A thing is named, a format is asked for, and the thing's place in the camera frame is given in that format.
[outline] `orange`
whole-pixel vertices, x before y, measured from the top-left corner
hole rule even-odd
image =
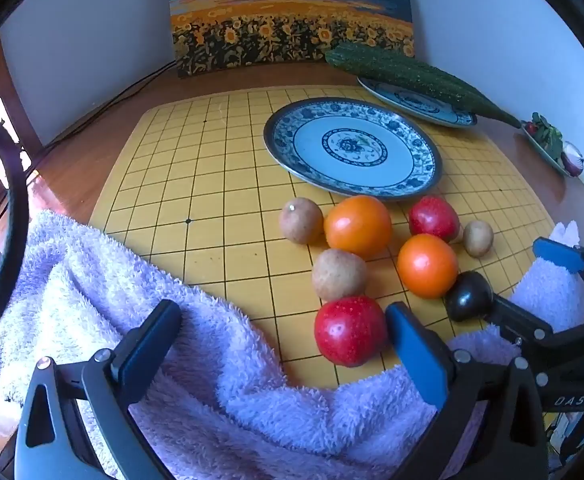
[[[409,291],[433,300],[443,296],[456,282],[458,261],[454,249],[441,238],[420,234],[403,244],[396,269]]]
[[[323,230],[331,248],[369,258],[390,243],[392,220],[376,198],[351,196],[330,210]]]

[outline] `yellow grid board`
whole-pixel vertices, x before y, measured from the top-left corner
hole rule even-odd
[[[341,96],[382,105],[362,88],[284,87],[235,91],[149,110],[122,150],[90,224],[189,285],[226,297],[264,333],[292,384],[334,387],[394,366],[392,349],[359,368],[334,366],[319,355],[313,323],[321,302],[310,270],[325,240],[298,246],[282,238],[278,212],[304,196],[327,213],[343,196],[288,173],[267,152],[262,133],[272,112],[309,97]],[[485,136],[416,122],[443,159],[435,192],[462,225],[483,219],[494,246],[480,260],[453,243],[461,270],[481,272],[509,296],[534,259],[532,241],[553,223],[514,165]],[[480,328],[454,323],[441,300],[406,291],[394,261],[410,236],[406,215],[414,201],[388,203],[394,238],[368,263],[366,291],[382,307],[405,301],[444,340]]]

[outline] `purple towel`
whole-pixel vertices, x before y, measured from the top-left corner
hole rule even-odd
[[[559,224],[554,239],[578,243],[576,225]],[[564,330],[584,320],[579,282],[537,260],[514,299]],[[130,412],[178,479],[385,479],[434,416],[402,366],[336,390],[288,386],[272,349],[232,304],[51,212],[30,226],[0,322],[0,389],[22,402],[41,356],[63,364],[114,348],[163,298],[181,306],[183,328]],[[506,363],[517,353],[495,327],[450,346],[485,362]],[[478,404],[444,476],[462,464],[482,413]],[[121,478],[85,403],[82,414],[105,471]]]

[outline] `canvas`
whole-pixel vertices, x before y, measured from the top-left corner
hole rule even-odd
[[[170,0],[179,75],[323,60],[339,41],[414,55],[410,0]]]

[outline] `onion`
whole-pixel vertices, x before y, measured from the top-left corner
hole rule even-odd
[[[561,153],[561,160],[563,161],[563,166],[565,171],[567,171],[571,176],[579,176],[583,171],[583,155],[579,149],[568,142],[563,141],[563,152]]]

